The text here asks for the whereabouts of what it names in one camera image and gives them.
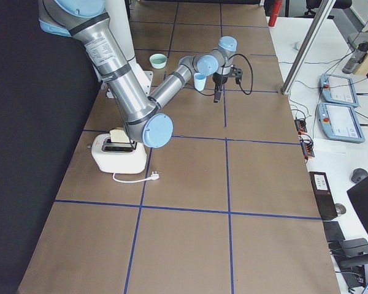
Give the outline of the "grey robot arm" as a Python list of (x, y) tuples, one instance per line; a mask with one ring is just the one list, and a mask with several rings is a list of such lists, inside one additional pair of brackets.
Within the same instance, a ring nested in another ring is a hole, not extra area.
[(102, 81), (111, 90), (128, 137), (150, 148), (164, 146), (173, 123), (162, 108), (194, 74), (208, 77), (228, 72), (237, 41), (223, 36), (206, 54), (185, 56), (150, 94), (134, 73), (134, 47), (124, 1), (39, 1), (41, 29), (71, 37), (85, 47)]

